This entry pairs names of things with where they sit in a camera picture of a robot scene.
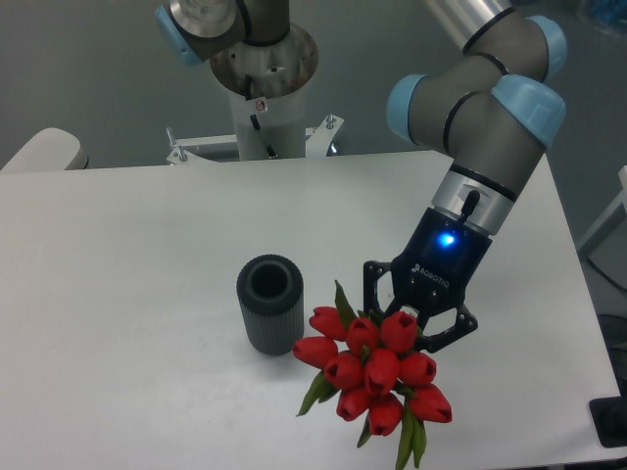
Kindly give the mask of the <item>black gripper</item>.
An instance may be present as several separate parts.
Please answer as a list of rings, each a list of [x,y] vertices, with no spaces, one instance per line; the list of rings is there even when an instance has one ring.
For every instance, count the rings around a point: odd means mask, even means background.
[[[436,353],[450,346],[478,329],[476,316],[463,301],[466,286],[491,243],[488,236],[428,209],[406,247],[391,263],[364,263],[364,312],[387,318],[407,306],[426,318],[454,308],[456,318],[450,328],[415,340],[419,352]],[[390,272],[394,298],[383,309],[378,284]]]

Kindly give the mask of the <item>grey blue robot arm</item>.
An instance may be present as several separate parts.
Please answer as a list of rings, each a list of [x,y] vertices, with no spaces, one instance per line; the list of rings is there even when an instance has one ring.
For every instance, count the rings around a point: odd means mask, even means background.
[[[390,129],[452,164],[404,250],[363,268],[363,305],[382,319],[409,307],[417,325],[454,310],[455,324],[419,338],[434,353],[477,327],[466,286],[565,116],[546,82],[562,67],[560,27],[525,18],[507,1],[431,1],[462,61],[435,77],[412,74],[392,89]],[[302,158],[310,146],[302,90],[318,64],[312,37],[285,1],[169,1],[155,14],[186,65],[209,63],[230,93],[242,160]]]

